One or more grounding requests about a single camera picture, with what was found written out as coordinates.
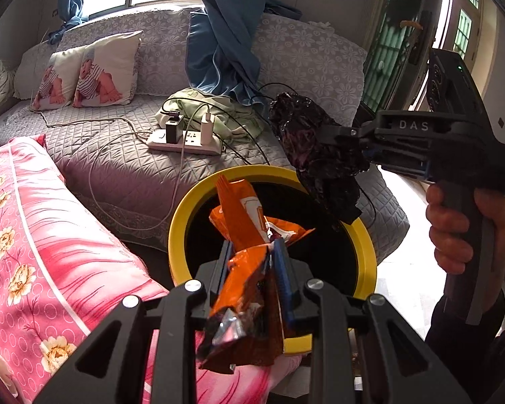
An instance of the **pink bedding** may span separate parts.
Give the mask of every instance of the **pink bedding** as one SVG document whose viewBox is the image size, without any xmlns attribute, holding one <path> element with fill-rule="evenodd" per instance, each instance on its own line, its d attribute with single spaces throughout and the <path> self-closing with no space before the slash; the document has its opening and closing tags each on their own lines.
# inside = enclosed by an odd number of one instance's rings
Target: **pink bedding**
<svg viewBox="0 0 505 404">
<path fill-rule="evenodd" d="M 38 141 L 16 138 L 0 148 L 0 356 L 24 402 L 123 297 L 167 293 L 66 189 Z M 243 366 L 234 375 L 197 370 L 198 402 L 261 404 L 299 362 L 280 357 L 271 368 Z"/>
</svg>

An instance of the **green cloth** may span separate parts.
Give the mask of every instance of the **green cloth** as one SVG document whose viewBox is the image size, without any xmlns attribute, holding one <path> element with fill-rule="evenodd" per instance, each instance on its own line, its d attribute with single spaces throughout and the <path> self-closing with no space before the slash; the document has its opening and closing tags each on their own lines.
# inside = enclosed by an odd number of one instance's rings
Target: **green cloth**
<svg viewBox="0 0 505 404">
<path fill-rule="evenodd" d="M 196 102 L 195 99 L 202 100 L 209 105 Z M 253 138 L 256 138 L 264 130 L 262 119 L 252 106 L 243 106 L 228 96 L 211 96 L 194 88 L 187 88 L 171 95 L 163 106 L 166 111 L 179 111 L 186 118 L 194 117 L 197 123 L 192 122 L 189 129 L 196 131 L 200 130 L 200 121 L 209 110 L 213 119 L 213 132 L 224 140 L 249 141 L 250 138 L 243 128 Z M 159 125 L 162 123 L 163 116 L 164 113 L 161 111 L 156 114 Z"/>
</svg>

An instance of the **hand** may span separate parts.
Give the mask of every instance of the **hand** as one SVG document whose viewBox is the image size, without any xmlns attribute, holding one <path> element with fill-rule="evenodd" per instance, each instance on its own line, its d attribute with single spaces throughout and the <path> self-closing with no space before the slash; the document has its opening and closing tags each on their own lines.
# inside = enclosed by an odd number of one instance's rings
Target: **hand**
<svg viewBox="0 0 505 404">
<path fill-rule="evenodd" d="M 430 240 L 436 250 L 438 265 L 451 275 L 464 273 L 466 263 L 473 257 L 472 247 L 454 234 L 467 232 L 470 221 L 453 209 L 442 206 L 443 191 L 433 184 L 427 190 L 427 219 L 432 224 Z M 505 276 L 505 198 L 498 192 L 475 190 L 475 203 L 483 216 L 494 223 L 494 260 L 488 288 L 483 301 L 483 310 L 488 311 L 496 302 Z"/>
</svg>

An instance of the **yellow trash can rim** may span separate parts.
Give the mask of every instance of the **yellow trash can rim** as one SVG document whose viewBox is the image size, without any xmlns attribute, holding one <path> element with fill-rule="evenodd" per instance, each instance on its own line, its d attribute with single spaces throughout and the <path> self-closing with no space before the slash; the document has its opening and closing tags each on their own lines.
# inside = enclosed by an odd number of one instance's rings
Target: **yellow trash can rim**
<svg viewBox="0 0 505 404">
<path fill-rule="evenodd" d="M 168 233 L 168 264 L 175 285 L 180 285 L 192 279 L 185 257 L 185 237 L 191 214 L 196 214 L 204 202 L 216 194 L 215 184 L 219 173 L 224 173 L 229 181 L 247 179 L 251 183 L 275 183 L 292 187 L 304 193 L 307 192 L 297 179 L 295 171 L 268 165 L 243 165 L 227 168 L 197 183 L 176 208 Z M 361 219 L 356 219 L 351 225 L 343 225 L 353 243 L 358 263 L 358 277 L 354 297 L 365 299 L 376 288 L 377 273 L 374 246 Z M 311 335 L 284 339 L 285 355 L 305 354 L 310 352 L 311 349 Z"/>
</svg>

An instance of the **metal screw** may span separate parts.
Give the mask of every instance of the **metal screw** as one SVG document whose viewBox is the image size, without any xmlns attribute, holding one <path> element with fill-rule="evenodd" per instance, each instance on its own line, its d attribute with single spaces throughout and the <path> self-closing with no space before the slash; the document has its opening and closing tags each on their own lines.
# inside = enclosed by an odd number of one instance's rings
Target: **metal screw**
<svg viewBox="0 0 505 404">
<path fill-rule="evenodd" d="M 202 283 L 197 279 L 190 279 L 185 283 L 185 290 L 194 292 L 200 290 Z"/>
<path fill-rule="evenodd" d="M 138 305 L 139 299 L 135 295 L 129 295 L 123 298 L 122 304 L 126 308 L 134 308 Z"/>
<path fill-rule="evenodd" d="M 322 290 L 324 288 L 324 282 L 318 278 L 309 279 L 307 281 L 307 287 L 311 290 Z"/>
<path fill-rule="evenodd" d="M 369 297 L 369 300 L 372 305 L 378 307 L 381 307 L 383 304 L 385 304 L 385 298 L 382 295 L 373 294 L 371 297 Z"/>
</svg>

